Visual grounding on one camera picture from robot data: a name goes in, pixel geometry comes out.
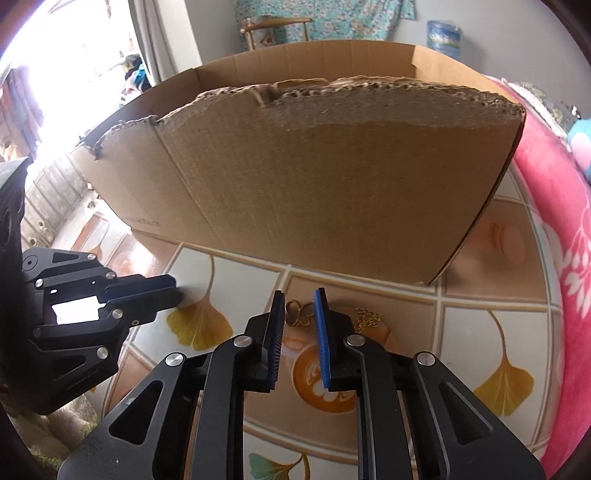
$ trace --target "water bottle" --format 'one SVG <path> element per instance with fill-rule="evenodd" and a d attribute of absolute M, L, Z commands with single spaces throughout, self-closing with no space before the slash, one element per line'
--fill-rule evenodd
<path fill-rule="evenodd" d="M 462 29 L 454 22 L 430 20 L 427 22 L 427 47 L 460 60 Z"/>

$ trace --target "torn cardboard edge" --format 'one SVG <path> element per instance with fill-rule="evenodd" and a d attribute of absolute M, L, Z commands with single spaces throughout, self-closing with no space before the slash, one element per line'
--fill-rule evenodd
<path fill-rule="evenodd" d="M 151 235 L 358 277 L 436 279 L 490 202 L 523 129 L 522 107 L 495 84 L 423 47 L 289 44 L 177 77 L 107 119 L 85 138 L 88 145 L 72 154 L 113 210 Z M 204 92 L 206 86 L 214 91 Z M 435 97 L 437 110 L 429 113 L 425 105 Z M 444 115 L 454 108 L 455 118 Z M 475 122 L 482 112 L 482 121 Z M 400 128 L 420 140 L 405 145 Z M 357 135 L 359 141 L 352 141 Z M 361 147 L 368 152 L 364 158 L 374 155 L 371 168 L 350 157 Z M 441 158 L 425 150 L 429 147 L 444 148 Z M 283 156 L 285 161 L 278 161 Z M 333 167 L 318 170 L 322 164 L 316 158 Z M 375 176 L 376 168 L 382 174 Z M 320 177 L 305 177 L 309 170 Z M 368 175 L 381 192 L 377 204 L 352 187 Z M 308 199 L 298 197 L 302 189 L 312 189 Z M 328 196 L 322 196 L 324 190 Z M 343 191 L 349 198 L 334 203 Z M 322 224 L 314 202 L 320 210 L 326 207 L 322 214 L 330 227 Z M 369 237 L 351 231 L 345 217 L 335 219 L 339 215 L 353 215 L 360 225 L 369 222 Z M 448 225 L 441 221 L 446 216 Z M 289 222 L 310 235 L 291 238 L 281 230 Z M 327 243 L 332 236 L 337 244 Z M 426 238 L 440 242 L 427 246 Z"/>

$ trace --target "metal screw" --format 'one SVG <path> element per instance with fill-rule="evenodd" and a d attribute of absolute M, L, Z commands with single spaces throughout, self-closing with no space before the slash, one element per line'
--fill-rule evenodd
<path fill-rule="evenodd" d="M 234 345 L 236 345 L 238 348 L 246 348 L 251 343 L 252 338 L 250 338 L 248 335 L 240 335 L 234 339 Z"/>
<path fill-rule="evenodd" d="M 417 362 L 425 367 L 430 367 L 435 363 L 435 357 L 432 353 L 429 352 L 421 352 L 417 355 Z"/>
<path fill-rule="evenodd" d="M 109 350 L 105 346 L 100 346 L 96 351 L 96 356 L 101 360 L 104 360 L 109 356 Z"/>
<path fill-rule="evenodd" d="M 349 335 L 347 337 L 347 343 L 350 346 L 362 346 L 365 343 L 365 337 L 363 335 L 354 333 L 353 335 Z"/>
<path fill-rule="evenodd" d="M 169 367 L 176 367 L 180 365 L 184 361 L 184 357 L 182 353 L 170 353 L 166 360 L 164 360 Z"/>

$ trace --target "green ginkgo leaf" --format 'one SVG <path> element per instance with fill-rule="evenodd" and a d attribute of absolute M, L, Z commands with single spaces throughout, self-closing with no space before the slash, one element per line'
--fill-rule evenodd
<path fill-rule="evenodd" d="M 302 457 L 288 465 L 273 462 L 257 453 L 251 453 L 248 459 L 251 464 L 251 475 L 255 480 L 290 480 L 290 470 L 301 462 Z"/>

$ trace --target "ginkgo leaf print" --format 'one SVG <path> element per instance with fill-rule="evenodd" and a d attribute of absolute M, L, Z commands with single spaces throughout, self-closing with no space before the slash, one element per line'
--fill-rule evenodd
<path fill-rule="evenodd" d="M 248 460 L 251 464 L 251 475 L 255 480 L 291 480 L 291 469 L 302 461 L 304 463 L 304 480 L 310 480 L 310 464 L 305 453 L 300 455 L 298 461 L 287 465 L 273 462 L 257 453 L 251 453 Z"/>
<path fill-rule="evenodd" d="M 213 348 L 228 340 L 234 333 L 226 317 L 211 304 L 209 296 L 215 277 L 215 263 L 212 263 L 212 276 L 207 291 L 201 300 L 177 309 L 166 318 L 168 327 L 177 336 L 181 345 L 193 345 L 197 351 Z"/>
<path fill-rule="evenodd" d="M 534 389 L 534 378 L 521 368 L 514 367 L 507 357 L 507 347 L 503 328 L 496 316 L 488 310 L 495 321 L 501 334 L 503 356 L 499 368 L 480 387 L 474 390 L 474 394 L 480 398 L 496 416 L 511 415 Z"/>

